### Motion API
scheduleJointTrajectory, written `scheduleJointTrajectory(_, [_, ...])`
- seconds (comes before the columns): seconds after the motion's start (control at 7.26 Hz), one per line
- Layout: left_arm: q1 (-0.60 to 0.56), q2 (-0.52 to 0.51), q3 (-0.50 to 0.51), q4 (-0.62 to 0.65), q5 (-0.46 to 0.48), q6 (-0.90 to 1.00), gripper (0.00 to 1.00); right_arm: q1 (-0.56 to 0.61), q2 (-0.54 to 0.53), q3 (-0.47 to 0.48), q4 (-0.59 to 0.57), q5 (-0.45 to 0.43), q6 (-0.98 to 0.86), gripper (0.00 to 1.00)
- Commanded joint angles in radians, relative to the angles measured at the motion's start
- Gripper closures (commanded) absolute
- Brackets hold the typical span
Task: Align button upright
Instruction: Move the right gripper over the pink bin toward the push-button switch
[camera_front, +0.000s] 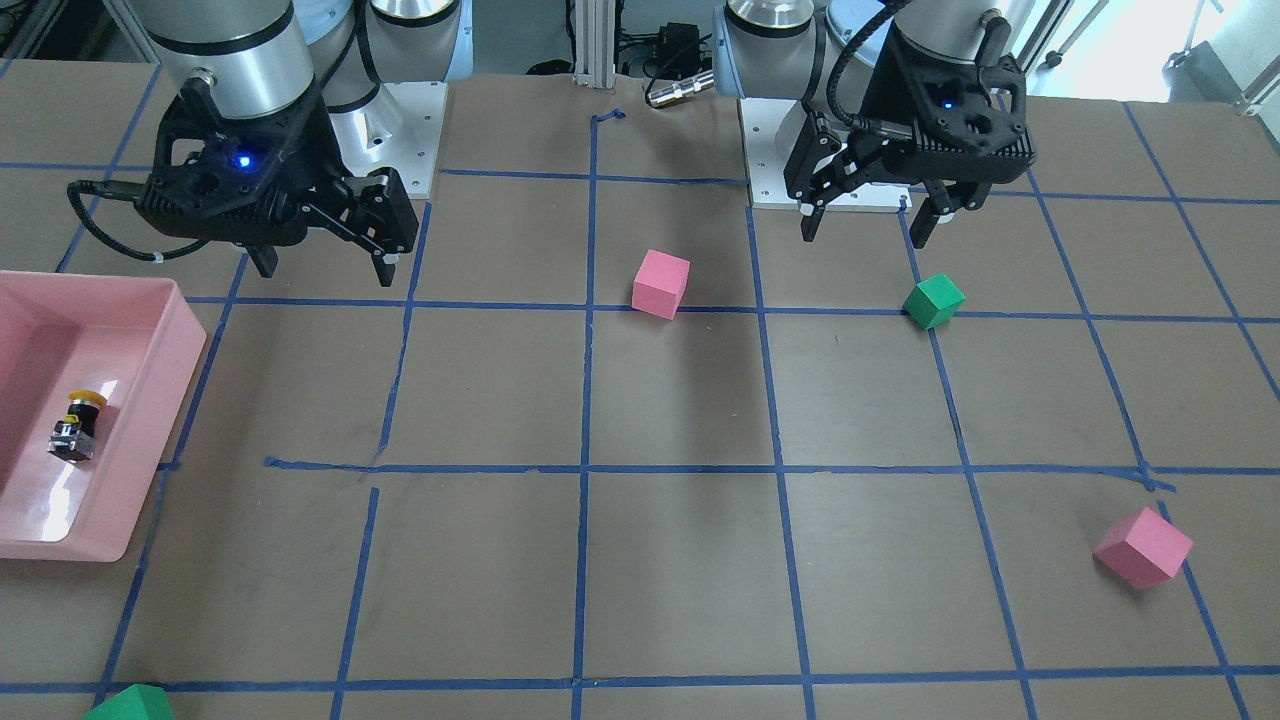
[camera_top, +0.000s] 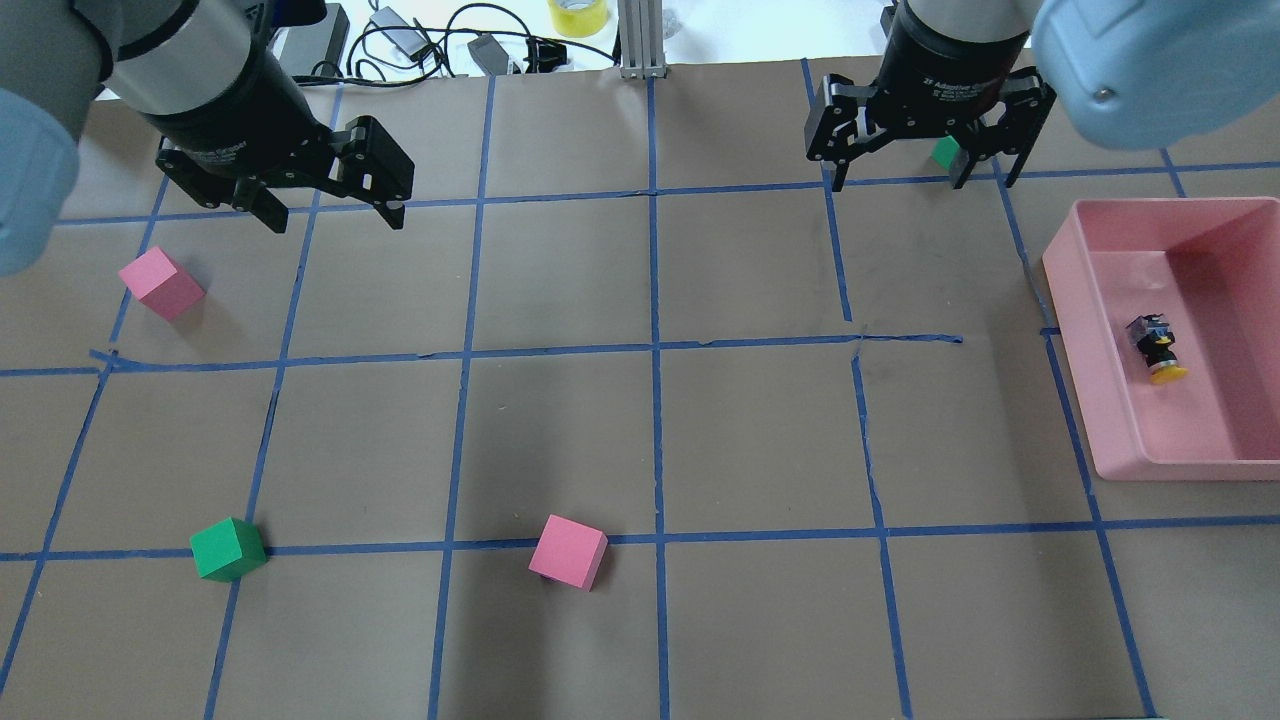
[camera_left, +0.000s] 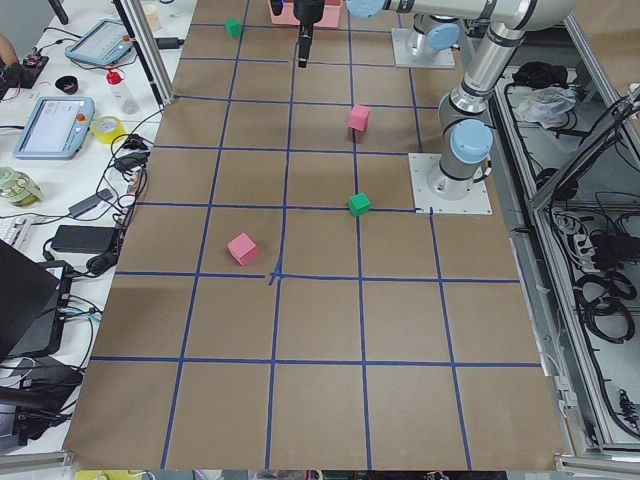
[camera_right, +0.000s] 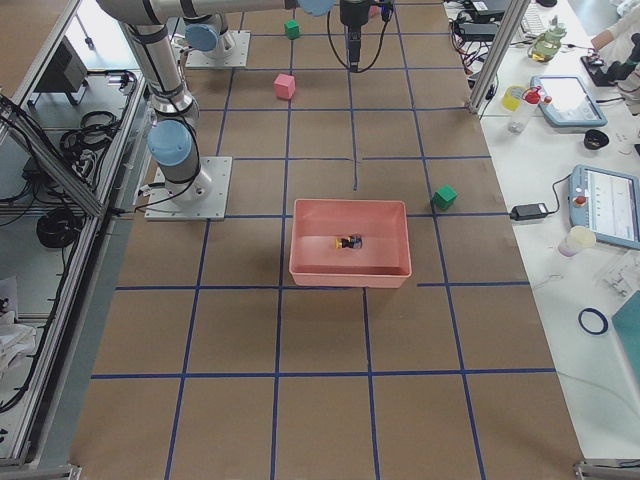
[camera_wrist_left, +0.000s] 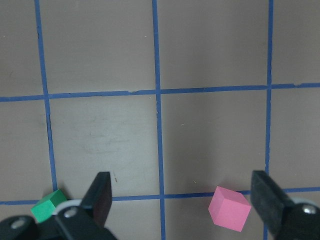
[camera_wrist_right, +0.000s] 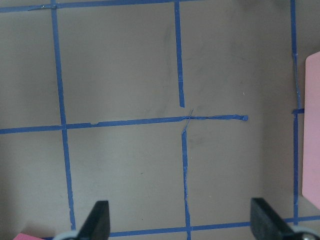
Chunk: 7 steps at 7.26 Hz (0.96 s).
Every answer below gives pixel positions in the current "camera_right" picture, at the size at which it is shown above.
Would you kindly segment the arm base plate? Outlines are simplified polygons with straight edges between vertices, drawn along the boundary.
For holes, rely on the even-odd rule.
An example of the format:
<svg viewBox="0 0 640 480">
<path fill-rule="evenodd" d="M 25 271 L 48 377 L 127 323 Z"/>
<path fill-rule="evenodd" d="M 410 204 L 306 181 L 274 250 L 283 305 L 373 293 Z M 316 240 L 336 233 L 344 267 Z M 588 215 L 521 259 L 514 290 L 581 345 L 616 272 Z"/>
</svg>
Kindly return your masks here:
<svg viewBox="0 0 640 480">
<path fill-rule="evenodd" d="M 224 34 L 219 34 L 216 30 L 193 28 L 185 34 L 190 48 L 186 60 L 187 68 L 232 69 L 246 67 L 250 31 L 227 30 Z"/>
<path fill-rule="evenodd" d="M 153 189 L 151 206 L 144 216 L 149 221 L 200 221 L 223 220 L 226 213 L 230 186 L 231 157 L 201 157 L 201 169 L 194 183 L 184 189 L 169 183 L 169 189 Z"/>
</svg>

